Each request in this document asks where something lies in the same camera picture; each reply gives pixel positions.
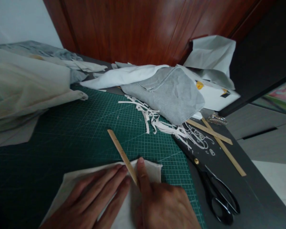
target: wooden stick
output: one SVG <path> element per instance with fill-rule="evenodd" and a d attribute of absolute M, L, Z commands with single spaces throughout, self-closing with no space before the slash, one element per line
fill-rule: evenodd
<path fill-rule="evenodd" d="M 195 126 L 195 127 L 199 128 L 199 129 L 201 129 L 201 130 L 203 130 L 204 132 L 206 132 L 206 133 L 208 133 L 208 134 L 213 135 L 214 137 L 217 137 L 217 138 L 223 140 L 223 141 L 226 142 L 226 143 L 229 143 L 230 145 L 233 145 L 231 139 L 229 139 L 229 138 L 227 138 L 227 137 L 225 137 L 225 136 L 223 136 L 223 135 L 221 135 L 221 134 L 219 134 L 219 133 L 216 133 L 215 131 L 213 131 L 212 128 L 211 128 L 211 129 L 210 129 L 210 128 L 206 128 L 206 127 L 204 127 L 203 125 L 201 125 L 201 124 L 199 124 L 199 123 L 196 123 L 195 121 L 190 120 L 190 119 L 187 120 L 187 123 L 190 124 L 190 125 L 192 125 L 192 126 Z"/>
<path fill-rule="evenodd" d="M 213 130 L 212 127 L 210 126 L 210 124 L 204 119 L 202 118 L 203 123 L 210 129 Z M 223 149 L 223 151 L 226 153 L 227 157 L 230 159 L 230 161 L 232 162 L 232 164 L 235 166 L 235 168 L 237 169 L 237 171 L 240 173 L 240 175 L 242 177 L 246 176 L 247 174 L 245 173 L 245 171 L 241 168 L 241 166 L 239 165 L 239 163 L 235 160 L 235 158 L 232 156 L 232 154 L 230 153 L 230 151 L 226 148 L 226 146 L 223 144 L 223 142 L 218 138 L 215 137 L 215 140 L 218 142 L 218 144 L 220 145 L 220 147 Z"/>
<path fill-rule="evenodd" d="M 117 137 L 115 136 L 113 130 L 108 129 L 107 131 L 108 131 L 115 147 L 117 148 L 118 152 L 120 153 L 121 158 L 123 159 L 123 162 L 125 163 L 128 171 L 130 173 L 130 176 L 132 177 L 134 183 L 138 186 L 138 178 L 137 178 L 136 172 L 134 171 L 133 166 L 131 165 L 130 161 L 128 160 L 121 144 L 119 143 L 119 141 L 118 141 Z"/>

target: table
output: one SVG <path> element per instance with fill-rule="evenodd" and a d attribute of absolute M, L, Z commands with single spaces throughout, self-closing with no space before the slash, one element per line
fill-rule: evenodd
<path fill-rule="evenodd" d="M 108 70 L 112 69 L 110 63 L 82 55 L 79 56 L 81 56 L 84 61 L 106 65 L 108 66 Z M 92 74 L 90 74 L 86 80 L 90 79 L 93 79 Z M 107 88 L 107 92 L 124 95 L 123 91 L 117 87 Z M 216 141 L 214 145 L 210 146 L 215 152 L 215 156 L 208 155 L 205 153 L 205 150 L 194 147 L 199 159 L 207 164 L 212 172 L 214 172 L 232 190 L 239 202 L 241 214 L 235 216 L 234 223 L 230 228 L 286 229 L 286 206 L 284 203 L 255 167 L 247 154 L 242 150 L 228 129 L 224 126 L 213 124 L 211 124 L 211 126 L 214 131 L 232 140 L 233 145 L 226 143 L 225 145 L 247 174 L 245 177 L 240 176 Z M 220 223 L 211 212 L 206 202 L 204 188 L 196 168 L 189 160 L 188 165 L 208 228 L 227 228 L 227 226 Z"/>

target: cutting mat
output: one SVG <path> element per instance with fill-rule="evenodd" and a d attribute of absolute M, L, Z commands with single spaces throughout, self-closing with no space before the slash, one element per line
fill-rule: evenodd
<path fill-rule="evenodd" d="M 0 223 L 6 228 L 37 228 L 62 182 L 63 174 L 121 161 L 107 129 L 112 129 L 129 160 L 143 156 L 160 163 L 162 181 L 182 186 L 206 228 L 186 158 L 168 134 L 146 134 L 141 112 L 127 99 L 72 86 L 87 101 L 51 108 L 24 144 L 0 147 Z"/>

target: yellow label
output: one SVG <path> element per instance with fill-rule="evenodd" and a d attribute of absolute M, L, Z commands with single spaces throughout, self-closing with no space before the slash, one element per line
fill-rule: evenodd
<path fill-rule="evenodd" d="M 203 88 L 203 83 L 200 82 L 200 81 L 197 81 L 196 87 L 198 88 L 198 90 L 202 89 Z"/>
<path fill-rule="evenodd" d="M 222 90 L 223 90 L 223 94 L 225 94 L 225 93 L 227 93 L 227 92 L 228 92 L 228 90 L 227 90 L 227 89 L 222 88 Z"/>

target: finger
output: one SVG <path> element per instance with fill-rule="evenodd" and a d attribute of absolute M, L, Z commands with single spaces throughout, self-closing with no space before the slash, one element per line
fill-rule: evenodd
<path fill-rule="evenodd" d="M 100 220 L 96 223 L 93 229 L 111 228 L 115 218 L 117 217 L 121 206 L 128 194 L 130 188 L 130 177 L 126 177 L 118 188 L 117 194 L 114 196 L 110 204 L 107 206 Z"/>
<path fill-rule="evenodd" d="M 121 182 L 124 180 L 128 170 L 126 166 L 123 166 L 117 174 L 105 185 L 103 190 L 95 198 L 93 203 L 87 208 L 87 213 L 91 215 L 91 219 L 95 220 L 106 207 L 112 196 L 118 189 Z"/>
<path fill-rule="evenodd" d="M 141 189 L 142 197 L 143 199 L 145 199 L 151 195 L 152 189 L 150 186 L 144 159 L 142 157 L 138 159 L 137 169 L 138 169 L 138 177 L 140 181 L 140 189 Z"/>
<path fill-rule="evenodd" d="M 76 183 L 70 195 L 66 201 L 62 204 L 62 207 L 68 207 L 73 205 L 77 199 L 80 197 L 83 190 L 93 181 L 99 179 L 106 173 L 106 170 L 100 170 L 95 173 L 89 174 L 87 177 L 81 179 Z"/>
<path fill-rule="evenodd" d="M 137 208 L 135 221 L 136 221 L 136 229 L 144 229 L 144 227 L 143 227 L 142 205 L 140 205 Z"/>
<path fill-rule="evenodd" d="M 107 182 L 118 172 L 121 167 L 122 165 L 119 164 L 114 166 L 112 169 L 109 169 L 100 179 L 97 180 L 93 187 L 77 203 L 77 206 L 79 206 L 82 212 L 86 210 L 86 208 L 92 203 L 92 201 L 104 188 Z"/>

